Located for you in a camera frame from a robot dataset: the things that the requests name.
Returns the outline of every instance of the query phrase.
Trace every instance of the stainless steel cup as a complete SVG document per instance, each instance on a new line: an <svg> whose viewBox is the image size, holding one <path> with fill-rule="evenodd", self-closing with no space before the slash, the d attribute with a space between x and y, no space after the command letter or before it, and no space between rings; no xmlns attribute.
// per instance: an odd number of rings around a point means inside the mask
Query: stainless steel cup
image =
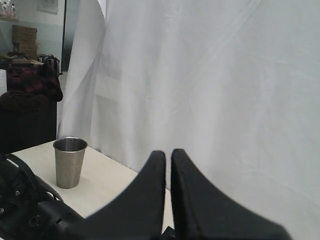
<svg viewBox="0 0 320 240"><path fill-rule="evenodd" d="M85 151L88 144L76 137L65 137L53 143L56 185L71 189L79 184Z"/></svg>

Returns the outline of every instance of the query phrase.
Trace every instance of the white fabric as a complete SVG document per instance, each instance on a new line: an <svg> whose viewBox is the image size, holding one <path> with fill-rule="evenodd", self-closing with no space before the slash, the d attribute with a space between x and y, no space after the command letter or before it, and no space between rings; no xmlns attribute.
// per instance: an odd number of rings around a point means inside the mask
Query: white fabric
<svg viewBox="0 0 320 240"><path fill-rule="evenodd" d="M184 148L230 197L318 240L319 2L109 0L105 22L83 2L59 136L136 171Z"/></svg>

